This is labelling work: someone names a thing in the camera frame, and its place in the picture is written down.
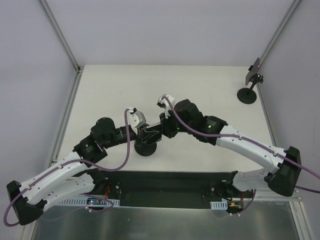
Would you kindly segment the black phone stand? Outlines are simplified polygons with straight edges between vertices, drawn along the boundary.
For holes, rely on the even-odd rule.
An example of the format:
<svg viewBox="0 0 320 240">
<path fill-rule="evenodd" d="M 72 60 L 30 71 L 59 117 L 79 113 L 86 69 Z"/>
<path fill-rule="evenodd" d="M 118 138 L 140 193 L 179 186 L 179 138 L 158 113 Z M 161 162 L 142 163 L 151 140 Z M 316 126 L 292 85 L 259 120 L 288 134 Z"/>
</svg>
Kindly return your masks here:
<svg viewBox="0 0 320 240">
<path fill-rule="evenodd" d="M 262 84 L 263 81 L 264 81 L 263 75 L 258 74 L 258 73 L 255 73 L 254 75 L 252 75 L 249 78 L 248 83 L 246 84 L 246 85 L 248 85 L 249 83 L 251 83 L 250 88 L 244 87 L 244 88 L 241 88 L 240 90 L 238 90 L 237 95 L 236 95 L 238 100 L 246 105 L 253 104 L 257 100 L 257 94 L 253 90 L 253 88 L 258 83 Z"/>
<path fill-rule="evenodd" d="M 152 143 L 150 145 L 146 145 L 144 143 L 134 143 L 135 152 L 143 157 L 149 157 L 153 155 L 157 150 L 157 143 Z"/>
</svg>

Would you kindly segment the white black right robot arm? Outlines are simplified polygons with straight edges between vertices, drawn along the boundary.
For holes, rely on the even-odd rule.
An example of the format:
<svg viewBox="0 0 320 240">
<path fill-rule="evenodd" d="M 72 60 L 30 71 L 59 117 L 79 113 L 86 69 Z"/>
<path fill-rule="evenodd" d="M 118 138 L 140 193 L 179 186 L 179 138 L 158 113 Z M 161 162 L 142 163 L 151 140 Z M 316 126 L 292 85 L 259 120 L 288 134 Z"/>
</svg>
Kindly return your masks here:
<svg viewBox="0 0 320 240">
<path fill-rule="evenodd" d="M 285 149 L 251 139 L 226 121 L 203 115 L 188 99 L 175 103 L 169 95 L 163 95 L 157 105 L 164 109 L 160 121 L 168 138 L 187 133 L 200 142 L 231 150 L 261 166 L 257 170 L 231 172 L 224 183 L 228 196 L 234 198 L 250 189 L 270 189 L 284 197 L 293 195 L 301 173 L 297 148 Z"/>
</svg>

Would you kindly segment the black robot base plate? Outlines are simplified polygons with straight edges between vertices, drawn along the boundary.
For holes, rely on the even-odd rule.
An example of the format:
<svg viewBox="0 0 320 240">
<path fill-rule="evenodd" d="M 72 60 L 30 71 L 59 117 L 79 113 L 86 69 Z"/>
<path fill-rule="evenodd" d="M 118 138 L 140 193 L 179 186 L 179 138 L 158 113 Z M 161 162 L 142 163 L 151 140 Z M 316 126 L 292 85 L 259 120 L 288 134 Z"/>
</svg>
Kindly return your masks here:
<svg viewBox="0 0 320 240">
<path fill-rule="evenodd" d="M 122 207 L 210 209 L 212 202 L 250 199 L 231 185 L 227 172 L 115 171 L 103 172 L 108 197 Z"/>
</svg>

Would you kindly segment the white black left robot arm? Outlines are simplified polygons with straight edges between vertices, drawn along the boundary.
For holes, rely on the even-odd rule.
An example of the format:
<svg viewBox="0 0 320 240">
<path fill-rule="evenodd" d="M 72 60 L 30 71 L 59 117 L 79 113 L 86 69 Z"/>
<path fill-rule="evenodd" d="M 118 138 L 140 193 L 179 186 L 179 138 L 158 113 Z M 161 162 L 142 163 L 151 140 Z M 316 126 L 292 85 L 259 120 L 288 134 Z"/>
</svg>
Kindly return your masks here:
<svg viewBox="0 0 320 240">
<path fill-rule="evenodd" d="M 131 142 L 135 151 L 143 156 L 153 155 L 162 138 L 162 125 L 148 125 L 136 113 L 125 115 L 125 125 L 116 127 L 109 117 L 100 118 L 87 137 L 81 140 L 62 160 L 29 180 L 11 181 L 6 189 L 9 205 L 3 216 L 7 227 L 8 213 L 13 210 L 17 224 L 28 225 L 39 219 L 56 204 L 76 195 L 102 194 L 106 188 L 104 172 L 117 172 L 128 163 Z M 106 168 L 98 163 L 107 156 L 107 149 L 126 144 L 124 162 L 115 168 Z"/>
</svg>

